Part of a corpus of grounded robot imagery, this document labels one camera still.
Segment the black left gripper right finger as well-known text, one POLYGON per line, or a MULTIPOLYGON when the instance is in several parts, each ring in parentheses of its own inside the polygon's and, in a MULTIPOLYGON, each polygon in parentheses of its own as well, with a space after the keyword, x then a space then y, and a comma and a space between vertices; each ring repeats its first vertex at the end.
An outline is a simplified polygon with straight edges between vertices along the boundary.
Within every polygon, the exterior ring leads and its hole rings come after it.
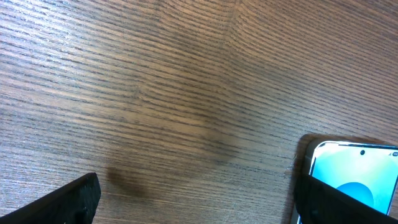
POLYGON ((397 219, 307 174, 296 181, 294 202, 303 224, 397 224, 397 219))

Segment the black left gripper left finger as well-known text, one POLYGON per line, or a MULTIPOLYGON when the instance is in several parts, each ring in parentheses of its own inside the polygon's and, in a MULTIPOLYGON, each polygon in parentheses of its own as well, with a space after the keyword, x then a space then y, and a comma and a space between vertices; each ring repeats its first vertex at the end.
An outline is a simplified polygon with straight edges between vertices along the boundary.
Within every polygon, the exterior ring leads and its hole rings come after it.
POLYGON ((98 176, 90 172, 1 217, 1 224, 92 224, 100 197, 98 176))

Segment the blue screen smartphone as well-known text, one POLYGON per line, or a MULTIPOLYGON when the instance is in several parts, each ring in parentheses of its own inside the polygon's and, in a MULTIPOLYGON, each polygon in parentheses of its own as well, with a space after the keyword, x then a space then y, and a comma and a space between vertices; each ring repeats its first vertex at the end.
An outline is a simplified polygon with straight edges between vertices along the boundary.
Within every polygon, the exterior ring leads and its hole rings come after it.
MULTIPOLYGON (((305 174, 389 216, 397 188, 397 147, 314 140, 297 178, 305 174)), ((302 223, 295 203, 291 223, 302 223)))

